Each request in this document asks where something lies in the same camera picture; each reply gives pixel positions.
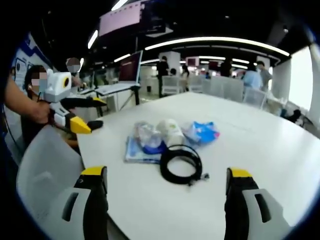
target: person's hand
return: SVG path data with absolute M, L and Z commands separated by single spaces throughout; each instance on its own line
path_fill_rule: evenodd
M 81 87 L 82 86 L 82 82 L 80 80 L 79 77 L 77 76 L 71 76 L 71 81 L 74 83 L 75 86 L 77 87 Z
M 46 124 L 49 121 L 50 105 L 45 101 L 34 102 L 30 114 L 31 120 L 38 124 Z

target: blue plastic bag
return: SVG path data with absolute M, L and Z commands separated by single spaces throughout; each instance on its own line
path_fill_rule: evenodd
M 206 123 L 194 121 L 188 128 L 182 129 L 182 132 L 191 141 L 200 145 L 210 143 L 220 136 L 212 121 Z

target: poster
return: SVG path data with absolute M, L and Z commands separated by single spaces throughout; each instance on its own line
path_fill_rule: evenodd
M 12 63 L 12 66 L 15 67 L 15 83 L 25 93 L 26 91 L 23 88 L 25 76 L 32 65 L 42 65 L 45 69 L 56 71 L 29 33 L 17 49 Z

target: coiled black cable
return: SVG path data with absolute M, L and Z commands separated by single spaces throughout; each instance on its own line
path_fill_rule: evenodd
M 192 152 L 183 149 L 171 150 L 174 147 L 185 147 L 190 149 Z M 193 165 L 195 168 L 195 173 L 191 176 L 177 176 L 170 172 L 170 170 L 168 169 L 168 163 L 175 157 L 182 157 L 181 160 Z M 182 144 L 172 145 L 168 147 L 166 151 L 161 155 L 160 172 L 162 177 L 170 183 L 192 186 L 195 181 L 209 179 L 209 174 L 206 173 L 202 175 L 202 171 L 203 167 L 200 156 L 190 146 Z

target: person's arm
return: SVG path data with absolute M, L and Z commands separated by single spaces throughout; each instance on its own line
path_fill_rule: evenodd
M 272 79 L 273 76 L 271 75 L 271 73 L 267 69 L 263 69 L 263 73 L 264 73 L 266 79 L 268 79 L 268 81 L 270 79 Z
M 65 141 L 66 144 L 68 144 L 71 148 L 76 148 L 76 147 L 78 147 L 78 141 L 77 141 L 77 140 L 71 140 L 71 139 L 64 138 L 64 141 Z
M 8 78 L 4 90 L 4 104 L 13 112 L 26 116 L 36 123 L 45 124 L 48 122 L 49 104 L 43 101 L 32 101 L 19 89 L 11 76 Z

